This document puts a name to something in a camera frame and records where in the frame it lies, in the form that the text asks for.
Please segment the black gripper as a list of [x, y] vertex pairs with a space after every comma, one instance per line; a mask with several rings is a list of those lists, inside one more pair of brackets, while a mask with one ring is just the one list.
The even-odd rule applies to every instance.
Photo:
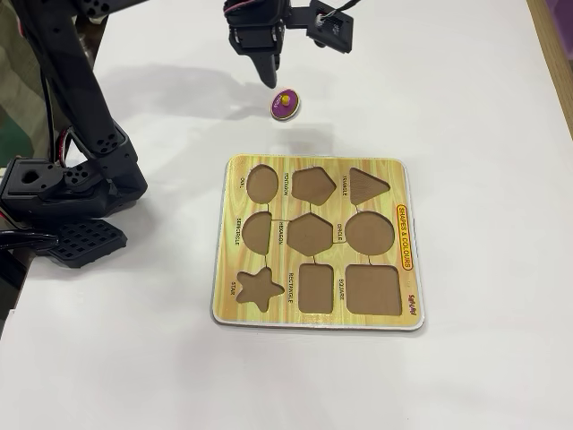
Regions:
[[277, 70], [284, 42], [285, 22], [263, 25], [229, 25], [229, 42], [239, 56], [249, 56], [261, 81], [270, 89], [277, 86]]

